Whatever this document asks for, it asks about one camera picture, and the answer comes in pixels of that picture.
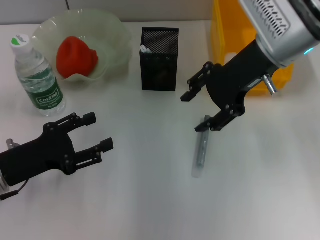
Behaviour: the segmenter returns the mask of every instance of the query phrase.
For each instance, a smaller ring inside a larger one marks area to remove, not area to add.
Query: table surface
[[[246,98],[246,114],[210,134],[202,176],[194,178],[194,127],[219,109],[206,90],[190,103],[180,97],[210,59],[210,22],[125,25],[134,46],[128,73],[61,83],[67,108],[51,118],[33,108],[9,47],[12,35],[32,35],[38,25],[0,26],[0,152],[6,139],[29,142],[45,123],[73,112],[97,117],[70,134],[76,151],[114,141],[102,163],[71,176],[46,172],[0,202],[1,239],[319,239],[320,49],[296,63],[280,96]],[[180,29],[176,92],[142,91],[142,27]]]

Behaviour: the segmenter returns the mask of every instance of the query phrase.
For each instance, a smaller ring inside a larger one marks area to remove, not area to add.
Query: pen holder
[[[151,51],[140,51],[142,89],[176,91],[179,28],[143,27],[141,45]]]

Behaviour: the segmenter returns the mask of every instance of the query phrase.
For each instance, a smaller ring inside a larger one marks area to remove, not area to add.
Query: yellow bin
[[[213,61],[224,65],[230,54],[240,53],[256,39],[256,30],[247,18],[238,0],[214,0],[211,25],[211,44]],[[292,78],[294,65],[275,72],[272,80],[278,90]],[[249,96],[268,95],[269,91],[262,82],[248,92]]]

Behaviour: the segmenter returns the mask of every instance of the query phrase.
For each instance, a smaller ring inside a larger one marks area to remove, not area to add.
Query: bottle cap
[[[28,54],[34,48],[26,34],[17,34],[11,39],[11,48],[15,55]]]

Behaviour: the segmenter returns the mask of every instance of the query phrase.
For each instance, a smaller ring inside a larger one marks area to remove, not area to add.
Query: plastic bottle
[[[47,117],[62,113],[66,100],[47,59],[33,48],[26,34],[14,36],[10,45],[16,74],[33,105]]]

